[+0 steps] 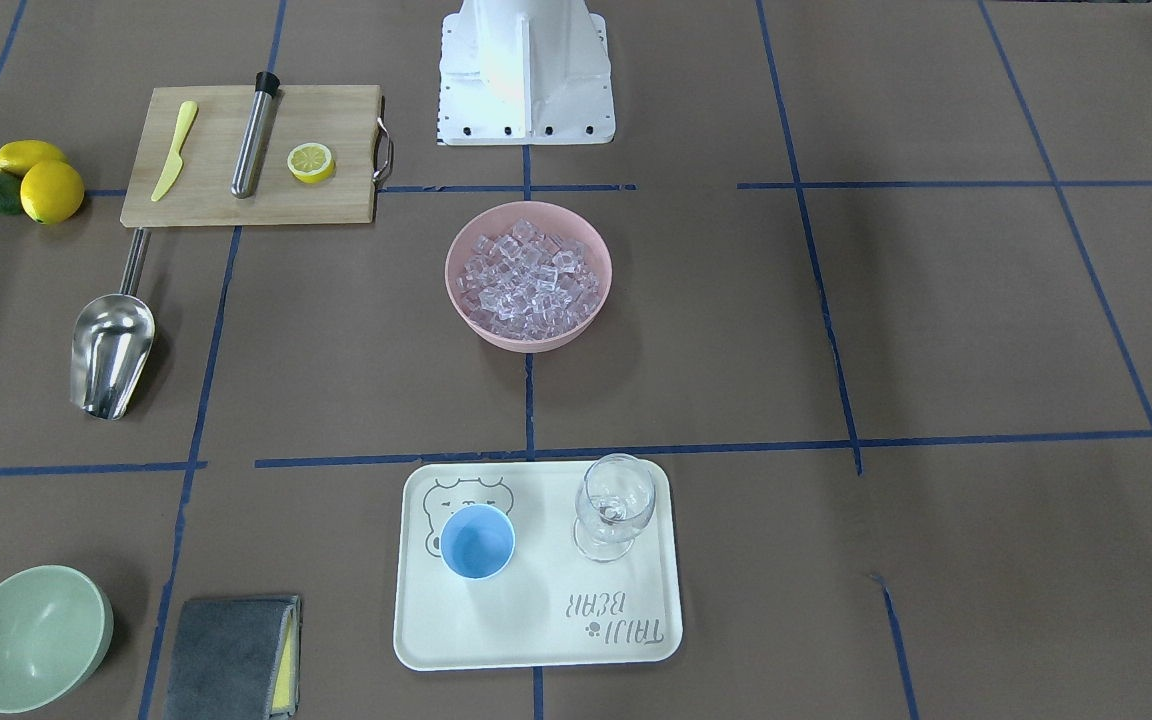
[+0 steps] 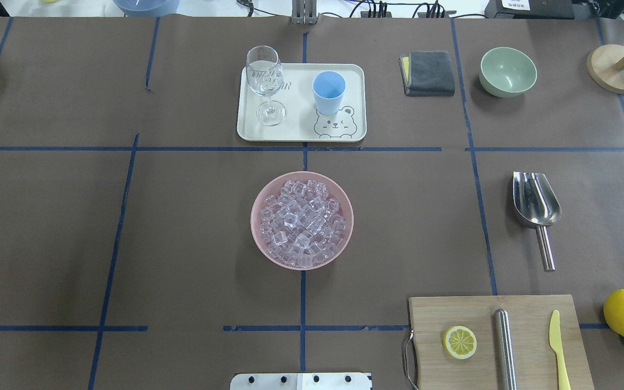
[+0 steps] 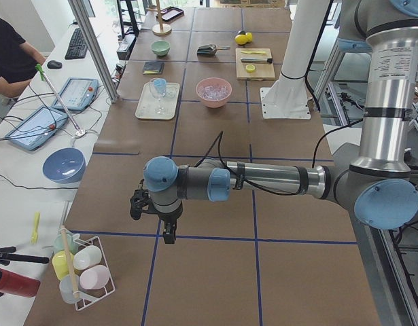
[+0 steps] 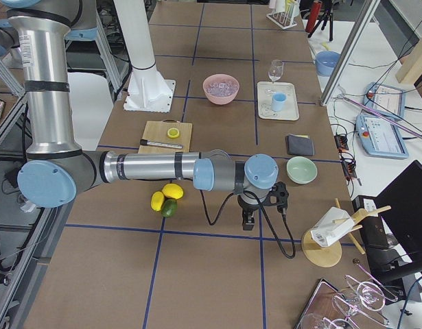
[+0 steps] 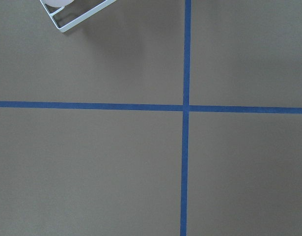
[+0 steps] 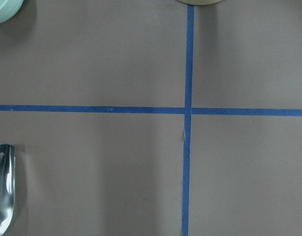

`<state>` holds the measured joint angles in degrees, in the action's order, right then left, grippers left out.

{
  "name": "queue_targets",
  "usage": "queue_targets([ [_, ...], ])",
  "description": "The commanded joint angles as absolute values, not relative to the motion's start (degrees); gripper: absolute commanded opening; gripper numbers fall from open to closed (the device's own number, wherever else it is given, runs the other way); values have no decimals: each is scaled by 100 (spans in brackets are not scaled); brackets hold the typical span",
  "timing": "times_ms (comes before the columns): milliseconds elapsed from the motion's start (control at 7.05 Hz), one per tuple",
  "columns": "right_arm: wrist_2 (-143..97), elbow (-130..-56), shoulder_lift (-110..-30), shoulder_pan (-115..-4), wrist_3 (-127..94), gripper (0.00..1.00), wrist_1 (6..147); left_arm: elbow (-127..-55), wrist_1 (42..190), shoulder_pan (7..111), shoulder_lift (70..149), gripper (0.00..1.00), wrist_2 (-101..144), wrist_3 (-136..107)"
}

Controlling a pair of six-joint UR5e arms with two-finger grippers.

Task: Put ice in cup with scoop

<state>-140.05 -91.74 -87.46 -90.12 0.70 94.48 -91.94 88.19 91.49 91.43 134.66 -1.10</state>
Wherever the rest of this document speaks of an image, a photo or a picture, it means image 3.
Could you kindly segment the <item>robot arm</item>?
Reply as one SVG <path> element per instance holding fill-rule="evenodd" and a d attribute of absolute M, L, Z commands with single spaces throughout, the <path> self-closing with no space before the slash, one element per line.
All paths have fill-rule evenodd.
<path fill-rule="evenodd" d="M 251 187 L 335 202 L 376 229 L 412 220 L 418 191 L 404 150 L 418 66 L 418 1 L 344 1 L 339 41 L 344 51 L 371 53 L 359 145 L 342 145 L 333 166 L 310 168 L 209 158 L 178 166 L 164 156 L 152 158 L 130 200 L 131 217 L 157 215 L 164 241 L 172 244 L 184 200 L 225 201 L 232 190 Z"/>

